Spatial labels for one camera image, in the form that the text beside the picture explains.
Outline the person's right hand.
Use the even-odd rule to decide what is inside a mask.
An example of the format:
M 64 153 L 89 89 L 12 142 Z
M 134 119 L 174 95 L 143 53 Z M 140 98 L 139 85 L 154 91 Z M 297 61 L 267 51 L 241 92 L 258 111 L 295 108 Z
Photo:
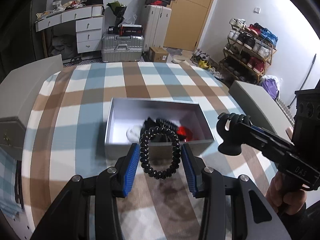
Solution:
M 279 211 L 279 207 L 285 203 L 288 205 L 285 212 L 288 215 L 295 215 L 298 213 L 306 201 L 306 192 L 303 190 L 298 190 L 296 192 L 288 192 L 286 194 L 284 191 L 284 180 L 283 174 L 279 171 L 272 178 L 269 188 L 267 190 L 265 198 L 274 209 L 276 213 Z

